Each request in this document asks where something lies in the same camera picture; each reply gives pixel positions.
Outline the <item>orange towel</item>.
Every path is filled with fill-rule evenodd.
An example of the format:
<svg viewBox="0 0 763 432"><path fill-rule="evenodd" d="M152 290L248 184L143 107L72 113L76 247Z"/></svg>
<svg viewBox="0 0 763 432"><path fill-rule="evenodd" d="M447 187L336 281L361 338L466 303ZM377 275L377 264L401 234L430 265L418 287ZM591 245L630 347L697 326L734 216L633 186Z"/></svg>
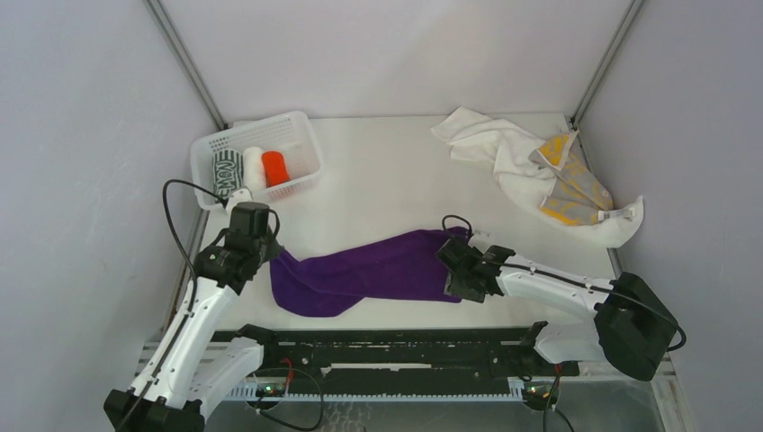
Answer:
<svg viewBox="0 0 763 432"><path fill-rule="evenodd" d="M281 152L266 151L261 156L268 187L275 187L291 181L285 158Z"/></svg>

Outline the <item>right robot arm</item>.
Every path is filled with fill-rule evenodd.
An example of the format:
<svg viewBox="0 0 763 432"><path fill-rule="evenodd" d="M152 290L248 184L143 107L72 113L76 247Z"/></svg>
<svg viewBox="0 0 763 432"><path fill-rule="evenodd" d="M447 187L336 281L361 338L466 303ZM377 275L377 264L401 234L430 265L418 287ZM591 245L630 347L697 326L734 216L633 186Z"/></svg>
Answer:
<svg viewBox="0 0 763 432"><path fill-rule="evenodd" d="M520 362L544 374L565 362L607 362L648 382L665 354L687 342L685 330L649 285L636 275L615 279L575 275L493 245L481 252L459 238L437 251L448 276L445 292L472 302L489 295L524 298L576 318L574 324L537 321L522 339Z"/></svg>

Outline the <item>purple towel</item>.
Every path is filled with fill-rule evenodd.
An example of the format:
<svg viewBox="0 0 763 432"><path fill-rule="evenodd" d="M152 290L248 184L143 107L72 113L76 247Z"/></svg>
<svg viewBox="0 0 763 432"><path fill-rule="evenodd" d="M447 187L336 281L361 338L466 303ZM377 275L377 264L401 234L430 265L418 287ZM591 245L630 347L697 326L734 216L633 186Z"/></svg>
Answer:
<svg viewBox="0 0 763 432"><path fill-rule="evenodd" d="M366 299L458 302L444 293L448 270L436 252L461 227L417 229L372 244L298 260L283 250L270 261L272 294L282 309L333 318Z"/></svg>

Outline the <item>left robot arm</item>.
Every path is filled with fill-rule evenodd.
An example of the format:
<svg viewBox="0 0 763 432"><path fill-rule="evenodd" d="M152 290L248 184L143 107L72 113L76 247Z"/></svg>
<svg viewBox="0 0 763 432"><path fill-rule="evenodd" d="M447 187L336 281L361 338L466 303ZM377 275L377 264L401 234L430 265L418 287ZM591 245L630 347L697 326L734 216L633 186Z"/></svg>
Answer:
<svg viewBox="0 0 763 432"><path fill-rule="evenodd" d="M229 226L200 251L182 309L147 365L126 391L113 390L103 408L117 431L201 431L207 418L247 375L274 373L280 349L249 337L233 338L207 365L202 357L245 285L281 250L277 214L259 202L241 202Z"/></svg>

